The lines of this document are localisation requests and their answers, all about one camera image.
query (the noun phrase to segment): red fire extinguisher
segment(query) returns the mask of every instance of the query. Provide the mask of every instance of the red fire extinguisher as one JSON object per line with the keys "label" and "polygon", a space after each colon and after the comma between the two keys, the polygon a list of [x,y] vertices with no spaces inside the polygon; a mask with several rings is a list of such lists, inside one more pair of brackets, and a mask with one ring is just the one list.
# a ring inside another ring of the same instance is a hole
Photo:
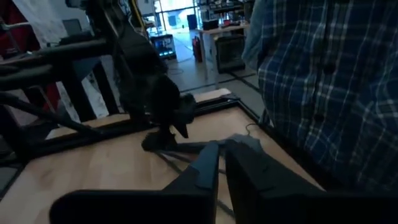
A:
{"label": "red fire extinguisher", "polygon": [[195,59],[197,62],[202,62],[200,45],[201,45],[201,42],[198,37],[195,37],[194,39],[192,39],[193,55],[195,56]]}

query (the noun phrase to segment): desk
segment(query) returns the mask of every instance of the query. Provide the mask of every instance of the desk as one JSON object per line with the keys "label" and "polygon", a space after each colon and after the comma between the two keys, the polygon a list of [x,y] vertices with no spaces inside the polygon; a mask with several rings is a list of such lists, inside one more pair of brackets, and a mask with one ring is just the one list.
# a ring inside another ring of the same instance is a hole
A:
{"label": "desk", "polygon": [[[197,96],[210,99],[228,93],[218,90]],[[89,121],[93,126],[97,121]],[[190,139],[177,135],[178,142],[220,140],[234,133],[246,134],[253,121],[239,108],[231,108],[195,118],[188,126]],[[268,155],[321,188],[283,149],[257,126],[251,135],[260,139]],[[30,161],[0,202],[1,224],[48,224],[53,201],[78,189],[160,190],[177,174],[153,153],[144,152],[141,141],[149,131],[110,139]],[[174,160],[181,169],[187,164]],[[220,174],[218,198],[232,208],[226,177]],[[217,224],[234,223],[224,211],[217,209]]]}
{"label": "desk", "polygon": [[212,61],[213,61],[213,70],[216,73],[215,81],[216,81],[216,89],[218,89],[218,68],[217,68],[217,58],[216,54],[216,44],[215,41],[213,40],[213,36],[215,34],[220,34],[224,32],[230,32],[233,30],[239,30],[239,29],[247,29],[250,27],[250,24],[242,24],[240,26],[229,26],[225,28],[217,28],[217,29],[211,29],[211,30],[203,30],[203,29],[197,29],[197,32],[199,32],[199,38],[200,38],[200,50],[201,50],[201,58],[203,65],[205,66],[205,75],[206,79],[208,79],[208,68],[207,68],[207,62],[206,62],[206,50],[205,50],[205,40],[203,38],[203,34],[207,34],[210,36],[210,42],[211,42],[211,51],[212,53]]}

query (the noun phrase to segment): blue plaid shirt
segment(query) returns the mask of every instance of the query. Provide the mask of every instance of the blue plaid shirt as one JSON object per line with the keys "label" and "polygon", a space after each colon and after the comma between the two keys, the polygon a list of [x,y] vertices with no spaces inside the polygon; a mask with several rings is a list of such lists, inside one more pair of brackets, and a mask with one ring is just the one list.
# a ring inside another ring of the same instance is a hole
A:
{"label": "blue plaid shirt", "polygon": [[347,186],[396,190],[397,1],[265,1],[264,122]]}

